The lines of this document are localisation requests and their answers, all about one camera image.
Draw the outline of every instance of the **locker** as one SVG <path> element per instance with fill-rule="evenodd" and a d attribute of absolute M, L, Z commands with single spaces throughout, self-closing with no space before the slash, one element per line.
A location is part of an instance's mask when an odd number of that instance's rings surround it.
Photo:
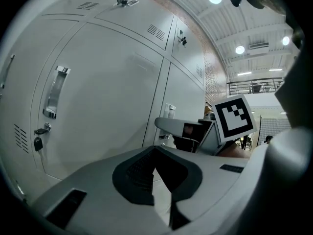
<path fill-rule="evenodd" d="M 40 109 L 32 109 L 39 112 L 34 129 L 52 126 L 42 135 L 45 172 L 64 179 L 90 162 L 141 147 L 162 60 L 126 35 L 83 26 L 55 61 Z"/>
<path fill-rule="evenodd" d="M 183 46 L 179 39 L 186 37 L 187 44 Z M 176 34 L 172 57 L 188 69 L 204 85 L 203 50 L 201 43 L 192 31 L 181 21 L 177 20 Z"/>
<path fill-rule="evenodd" d="M 113 6 L 116 0 L 57 0 L 56 3 L 44 10 L 42 15 L 64 14 L 86 16 L 99 7 L 106 9 Z"/>
<path fill-rule="evenodd" d="M 175 107 L 174 118 L 198 121 L 204 115 L 204 91 L 193 82 L 177 66 L 171 63 L 166 90 L 164 94 L 160 117 L 166 111 L 166 104 Z M 154 145 L 175 148 L 172 135 L 168 140 L 159 139 L 160 130 L 157 129 Z"/>
<path fill-rule="evenodd" d="M 57 43 L 77 22 L 36 20 L 18 38 L 2 73 L 0 137 L 8 156 L 26 167 L 35 167 L 31 150 L 29 116 L 40 72 Z"/>
<path fill-rule="evenodd" d="M 114 6 L 99 15 L 125 27 L 165 49 L 174 15 L 151 0 L 137 0 L 133 6 Z"/>

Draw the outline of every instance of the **ceiling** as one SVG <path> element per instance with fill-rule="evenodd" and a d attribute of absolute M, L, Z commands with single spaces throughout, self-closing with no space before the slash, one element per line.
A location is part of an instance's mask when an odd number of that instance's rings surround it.
<path fill-rule="evenodd" d="M 284 36 L 291 37 L 292 29 L 285 23 L 285 16 L 267 8 L 252 7 L 242 0 L 234 7 L 230 0 L 212 4 L 209 0 L 174 0 L 184 8 L 204 29 L 224 63 L 229 81 L 241 81 L 268 77 L 282 77 L 286 74 L 297 55 L 291 42 L 284 46 Z M 249 54 L 249 45 L 268 42 L 268 52 Z M 244 46 L 241 55 L 235 52 L 237 46 Z M 251 75 L 238 73 L 251 71 Z"/>

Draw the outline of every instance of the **ventilation slot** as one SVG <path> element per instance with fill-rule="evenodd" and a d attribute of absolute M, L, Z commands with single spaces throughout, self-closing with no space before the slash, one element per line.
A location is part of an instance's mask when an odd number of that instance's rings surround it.
<path fill-rule="evenodd" d="M 16 145 L 24 150 L 25 152 L 29 153 L 28 151 L 28 144 L 27 144 L 27 133 L 14 124 L 14 134 L 15 134 L 15 142 Z"/>
<path fill-rule="evenodd" d="M 197 64 L 197 74 L 202 78 L 203 77 L 203 72 L 201 67 Z"/>
<path fill-rule="evenodd" d="M 46 220 L 61 229 L 65 229 L 70 219 L 82 203 L 87 193 L 80 190 L 71 191 L 65 199 L 46 217 Z"/>
<path fill-rule="evenodd" d="M 95 6 L 99 5 L 96 2 L 85 2 L 82 5 L 79 5 L 76 9 L 84 9 L 84 10 L 91 10 Z"/>
<path fill-rule="evenodd" d="M 155 35 L 157 32 L 157 27 L 155 27 L 154 25 L 150 25 L 147 31 L 152 35 Z"/>
<path fill-rule="evenodd" d="M 165 35 L 165 33 L 162 30 L 158 30 L 156 37 L 159 38 L 161 41 L 163 41 L 164 35 Z"/>
<path fill-rule="evenodd" d="M 232 172 L 236 172 L 236 173 L 242 173 L 242 171 L 244 170 L 243 167 L 240 166 L 233 166 L 233 165 L 229 165 L 229 164 L 224 164 L 220 167 L 220 169 L 222 170 L 228 170 L 228 171 L 232 171 Z"/>

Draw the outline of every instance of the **railing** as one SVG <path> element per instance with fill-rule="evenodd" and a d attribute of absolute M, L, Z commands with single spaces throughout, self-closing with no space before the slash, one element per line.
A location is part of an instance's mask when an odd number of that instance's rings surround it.
<path fill-rule="evenodd" d="M 261 78 L 240 82 L 229 82 L 229 95 L 275 92 L 284 82 L 282 77 Z"/>

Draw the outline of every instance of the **brick wall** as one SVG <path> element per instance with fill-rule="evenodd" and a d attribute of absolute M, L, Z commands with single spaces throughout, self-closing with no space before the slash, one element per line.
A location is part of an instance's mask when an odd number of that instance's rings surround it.
<path fill-rule="evenodd" d="M 197 22 L 173 0 L 154 0 L 176 15 L 197 36 L 202 44 L 205 67 L 205 101 L 209 103 L 227 96 L 226 73 L 212 42 Z"/>

